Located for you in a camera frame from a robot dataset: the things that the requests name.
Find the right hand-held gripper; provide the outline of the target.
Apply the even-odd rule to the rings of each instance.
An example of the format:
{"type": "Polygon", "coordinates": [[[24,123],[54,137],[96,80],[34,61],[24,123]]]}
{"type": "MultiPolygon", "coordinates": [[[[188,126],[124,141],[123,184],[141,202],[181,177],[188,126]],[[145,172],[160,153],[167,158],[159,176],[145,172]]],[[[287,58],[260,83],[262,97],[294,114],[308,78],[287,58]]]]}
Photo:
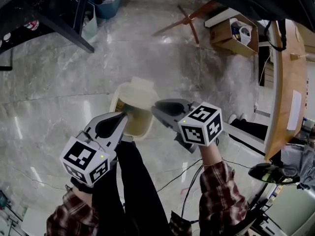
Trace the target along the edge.
{"type": "Polygon", "coordinates": [[[197,146],[209,146],[222,132],[221,108],[207,102],[164,99],[155,103],[152,114],[165,127],[180,132],[181,144],[191,153],[197,146]]]}

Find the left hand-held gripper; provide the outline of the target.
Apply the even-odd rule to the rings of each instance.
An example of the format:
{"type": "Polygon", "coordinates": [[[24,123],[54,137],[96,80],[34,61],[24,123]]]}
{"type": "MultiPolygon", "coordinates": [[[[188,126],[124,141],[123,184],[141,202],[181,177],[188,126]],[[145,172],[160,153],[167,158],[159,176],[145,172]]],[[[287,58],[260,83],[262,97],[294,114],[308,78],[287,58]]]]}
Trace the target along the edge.
{"type": "Polygon", "coordinates": [[[60,161],[68,174],[86,186],[94,184],[110,170],[115,159],[128,116],[123,112],[109,112],[93,118],[77,137],[70,137],[60,161]]]}

